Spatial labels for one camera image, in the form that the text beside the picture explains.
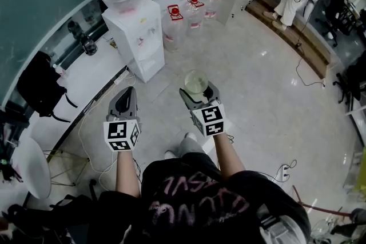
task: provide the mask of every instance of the gray pants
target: gray pants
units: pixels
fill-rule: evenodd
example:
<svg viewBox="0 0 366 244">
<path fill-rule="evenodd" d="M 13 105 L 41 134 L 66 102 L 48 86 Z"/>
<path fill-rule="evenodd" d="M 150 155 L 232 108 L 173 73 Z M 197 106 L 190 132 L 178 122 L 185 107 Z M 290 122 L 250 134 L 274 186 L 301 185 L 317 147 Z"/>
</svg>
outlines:
<svg viewBox="0 0 366 244">
<path fill-rule="evenodd" d="M 204 153 L 205 154 L 204 150 L 198 144 L 198 142 L 196 142 L 195 140 L 193 140 L 189 137 L 186 137 L 182 140 L 182 142 L 177 150 L 176 156 L 178 156 L 179 158 L 182 158 L 187 153 Z"/>
</svg>

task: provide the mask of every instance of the black bag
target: black bag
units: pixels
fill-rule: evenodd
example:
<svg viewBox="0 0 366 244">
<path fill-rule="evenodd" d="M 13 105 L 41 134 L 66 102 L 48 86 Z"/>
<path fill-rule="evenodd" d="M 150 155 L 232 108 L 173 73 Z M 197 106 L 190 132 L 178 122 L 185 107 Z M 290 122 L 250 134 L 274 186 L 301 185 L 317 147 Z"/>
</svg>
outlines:
<svg viewBox="0 0 366 244">
<path fill-rule="evenodd" d="M 70 105 L 77 108 L 66 95 L 67 90 L 57 83 L 58 73 L 50 66 L 51 58 L 43 52 L 37 52 L 27 68 L 23 71 L 17 83 L 17 89 L 23 99 L 40 117 L 53 117 L 62 122 L 53 114 L 62 95 Z"/>
</svg>

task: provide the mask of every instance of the wooden platform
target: wooden platform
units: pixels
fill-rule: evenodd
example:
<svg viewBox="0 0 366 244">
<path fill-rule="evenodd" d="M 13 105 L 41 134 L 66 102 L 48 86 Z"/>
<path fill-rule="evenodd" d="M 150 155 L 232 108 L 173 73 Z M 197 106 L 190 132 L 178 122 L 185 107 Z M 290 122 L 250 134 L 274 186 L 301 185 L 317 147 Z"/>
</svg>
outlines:
<svg viewBox="0 0 366 244">
<path fill-rule="evenodd" d="M 314 35 L 314 33 L 304 28 L 304 23 L 295 18 L 293 25 L 288 27 L 284 32 L 277 30 L 272 26 L 272 21 L 263 16 L 263 11 L 273 11 L 277 6 L 274 0 L 254 0 L 246 7 L 246 11 L 266 24 L 277 35 L 279 35 L 288 45 L 290 45 L 306 63 L 314 70 L 319 78 L 325 78 L 327 72 L 327 65 L 331 61 L 331 54 L 324 46 L 324 44 Z M 301 48 L 298 48 L 297 41 L 299 40 Z"/>
</svg>

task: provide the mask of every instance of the black t-shirt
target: black t-shirt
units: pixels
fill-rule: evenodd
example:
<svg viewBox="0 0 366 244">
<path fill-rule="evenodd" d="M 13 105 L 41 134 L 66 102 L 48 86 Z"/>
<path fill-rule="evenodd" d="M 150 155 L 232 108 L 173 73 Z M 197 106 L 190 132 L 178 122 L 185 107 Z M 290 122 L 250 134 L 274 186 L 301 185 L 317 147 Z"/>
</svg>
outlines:
<svg viewBox="0 0 366 244">
<path fill-rule="evenodd" d="M 158 161 L 144 172 L 141 198 L 101 194 L 88 242 L 120 243 L 131 225 L 124 243 L 264 243 L 256 217 L 263 204 L 291 217 L 309 239 L 303 207 L 263 175 L 242 171 L 222 181 L 180 159 Z"/>
</svg>

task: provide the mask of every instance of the white pants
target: white pants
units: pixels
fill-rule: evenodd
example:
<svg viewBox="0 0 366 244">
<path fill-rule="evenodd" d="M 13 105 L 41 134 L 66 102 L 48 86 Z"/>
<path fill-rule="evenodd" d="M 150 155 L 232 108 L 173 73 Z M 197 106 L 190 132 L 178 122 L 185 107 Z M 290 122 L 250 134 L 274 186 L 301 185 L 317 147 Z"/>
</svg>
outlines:
<svg viewBox="0 0 366 244">
<path fill-rule="evenodd" d="M 282 16 L 281 22 L 285 26 L 291 26 L 293 19 L 295 18 L 296 11 L 304 4 L 306 0 L 281 0 L 280 4 L 274 9 L 274 11 Z"/>
</svg>

